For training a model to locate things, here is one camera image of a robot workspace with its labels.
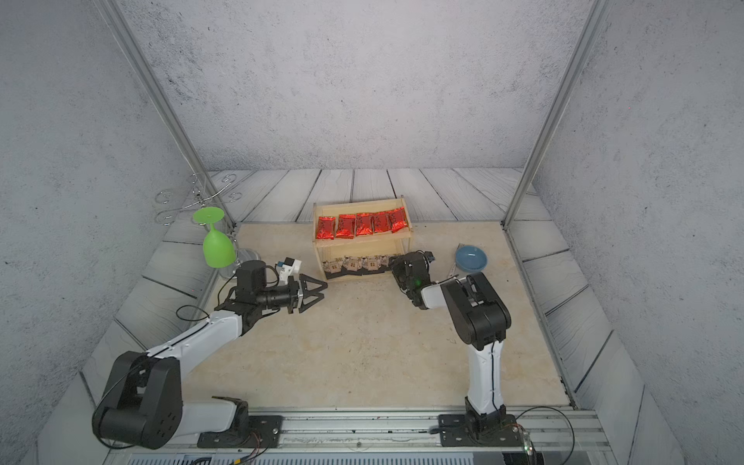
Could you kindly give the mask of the red tea bag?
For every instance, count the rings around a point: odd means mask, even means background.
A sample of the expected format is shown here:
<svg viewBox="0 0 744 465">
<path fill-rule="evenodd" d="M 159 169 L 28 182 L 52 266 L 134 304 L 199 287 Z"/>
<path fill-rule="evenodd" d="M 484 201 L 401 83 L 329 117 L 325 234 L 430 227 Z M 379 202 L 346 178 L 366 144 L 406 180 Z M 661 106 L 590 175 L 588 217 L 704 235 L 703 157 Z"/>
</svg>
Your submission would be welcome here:
<svg viewBox="0 0 744 465">
<path fill-rule="evenodd" d="M 373 214 L 359 213 L 356 215 L 355 236 L 372 236 L 374 234 Z"/>
<path fill-rule="evenodd" d="M 391 231 L 391 217 L 387 211 L 372 214 L 373 229 L 375 234 L 388 233 Z"/>
<path fill-rule="evenodd" d="M 354 214 L 340 214 L 337 217 L 335 237 L 354 239 L 356 237 L 356 218 Z"/>
<path fill-rule="evenodd" d="M 404 207 L 399 207 L 388 211 L 389 224 L 391 224 L 391 232 L 396 233 L 409 227 L 408 216 Z"/>
<path fill-rule="evenodd" d="M 316 225 L 317 240 L 334 240 L 335 239 L 336 218 L 320 216 Z"/>
</svg>

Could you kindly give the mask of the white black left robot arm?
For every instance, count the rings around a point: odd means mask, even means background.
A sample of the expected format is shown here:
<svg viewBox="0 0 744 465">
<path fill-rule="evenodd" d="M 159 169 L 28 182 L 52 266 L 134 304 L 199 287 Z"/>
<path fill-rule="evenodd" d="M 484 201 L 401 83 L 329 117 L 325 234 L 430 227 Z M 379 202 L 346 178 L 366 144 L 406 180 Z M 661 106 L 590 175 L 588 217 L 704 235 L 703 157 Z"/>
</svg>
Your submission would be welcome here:
<svg viewBox="0 0 744 465">
<path fill-rule="evenodd" d="M 300 272 L 296 260 L 270 267 L 242 264 L 224 301 L 191 329 L 146 352 L 126 352 L 112 365 L 105 392 L 94 410 L 94 437 L 112 450 L 160 449 L 170 440 L 197 436 L 201 449 L 277 447 L 281 416 L 254 418 L 247 401 L 215 396 L 185 402 L 182 383 L 189 373 L 261 321 L 282 310 L 303 313 L 320 302 L 327 282 Z"/>
</svg>

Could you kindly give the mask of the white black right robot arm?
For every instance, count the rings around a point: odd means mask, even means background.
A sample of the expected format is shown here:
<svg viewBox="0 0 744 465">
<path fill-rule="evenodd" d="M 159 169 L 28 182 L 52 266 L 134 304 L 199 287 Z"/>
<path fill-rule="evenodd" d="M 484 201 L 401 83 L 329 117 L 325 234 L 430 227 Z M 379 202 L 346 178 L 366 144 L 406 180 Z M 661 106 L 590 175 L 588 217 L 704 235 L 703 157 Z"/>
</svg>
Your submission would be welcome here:
<svg viewBox="0 0 744 465">
<path fill-rule="evenodd" d="M 519 447 L 525 436 L 507 412 L 501 391 L 501 354 L 511 314 L 483 272 L 434 282 L 429 251 L 397 256 L 389 262 L 403 294 L 422 310 L 445 308 L 455 332 L 468 347 L 469 387 L 465 413 L 443 415 L 435 432 L 447 447 Z"/>
</svg>

